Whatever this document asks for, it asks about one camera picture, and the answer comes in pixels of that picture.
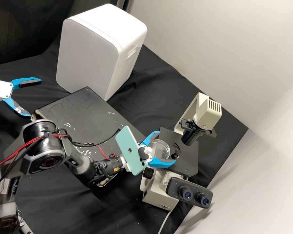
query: ventilation grille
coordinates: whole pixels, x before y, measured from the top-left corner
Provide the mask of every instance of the ventilation grille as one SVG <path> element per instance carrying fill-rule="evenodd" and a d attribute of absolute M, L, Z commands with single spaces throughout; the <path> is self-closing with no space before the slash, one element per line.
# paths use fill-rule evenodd
<path fill-rule="evenodd" d="M 213 100 L 208 100 L 208 105 L 209 105 L 209 108 L 214 110 L 214 111 L 217 111 L 217 112 L 221 112 L 221 105 L 218 103 L 218 102 L 215 102 Z"/>

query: mint green phone case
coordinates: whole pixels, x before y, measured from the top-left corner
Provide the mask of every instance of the mint green phone case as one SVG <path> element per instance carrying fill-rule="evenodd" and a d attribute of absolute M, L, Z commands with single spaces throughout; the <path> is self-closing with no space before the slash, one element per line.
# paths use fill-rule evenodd
<path fill-rule="evenodd" d="M 131 170 L 131 173 L 136 176 L 144 168 L 147 167 L 147 162 L 143 160 L 140 161 L 140 156 L 138 153 L 138 143 L 133 136 L 130 128 L 124 126 L 123 129 L 115 136 L 116 142 Z"/>

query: black curtain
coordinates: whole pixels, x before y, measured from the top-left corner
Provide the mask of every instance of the black curtain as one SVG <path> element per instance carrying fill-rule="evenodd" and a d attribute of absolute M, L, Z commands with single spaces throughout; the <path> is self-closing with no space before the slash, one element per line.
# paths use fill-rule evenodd
<path fill-rule="evenodd" d="M 74 0 L 0 0 L 0 64 L 41 54 Z"/>

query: black cloth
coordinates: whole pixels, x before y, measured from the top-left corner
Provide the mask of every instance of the black cloth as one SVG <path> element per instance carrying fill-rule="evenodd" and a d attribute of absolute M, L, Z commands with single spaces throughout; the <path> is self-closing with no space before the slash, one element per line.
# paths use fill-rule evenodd
<path fill-rule="evenodd" d="M 13 98 L 31 113 L 67 92 L 56 83 L 58 43 L 43 54 L 0 65 L 0 80 L 35 76 L 42 85 L 16 90 Z M 160 126 L 173 129 L 199 92 L 145 46 L 129 80 L 108 103 L 144 135 Z M 28 123 L 0 102 L 0 160 L 2 152 Z M 240 141 L 247 127 L 222 109 L 215 127 L 217 139 L 199 140 L 199 173 L 189 180 L 207 186 Z M 157 233 L 167 211 L 143 203 L 141 175 L 123 172 L 107 186 L 89 191 L 64 166 L 26 176 L 21 181 L 17 204 L 28 225 L 39 233 Z M 162 233 L 173 233 L 191 206 L 179 202 Z"/>
<path fill-rule="evenodd" d="M 0 64 L 44 52 L 74 0 L 0 0 Z"/>

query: black fabric surface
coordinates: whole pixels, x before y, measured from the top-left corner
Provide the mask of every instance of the black fabric surface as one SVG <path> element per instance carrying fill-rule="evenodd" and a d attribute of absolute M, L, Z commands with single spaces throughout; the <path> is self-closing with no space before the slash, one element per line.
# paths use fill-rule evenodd
<path fill-rule="evenodd" d="M 0 79 L 35 76 L 42 85 L 16 90 L 13 98 L 33 113 L 67 92 L 56 83 L 58 44 L 43 54 L 0 65 Z M 173 67 L 143 46 L 129 80 L 108 103 L 148 135 L 160 126 L 173 129 L 199 90 Z M 226 110 L 215 129 L 217 139 L 199 141 L 199 173 L 189 180 L 207 186 L 247 127 Z M 2 152 L 28 123 L 0 102 L 0 160 Z M 106 187 L 86 189 L 65 166 L 25 177 L 17 204 L 35 234 L 39 233 L 157 233 L 167 211 L 143 203 L 141 175 L 122 173 Z M 179 202 L 162 233 L 173 233 L 191 206 Z"/>

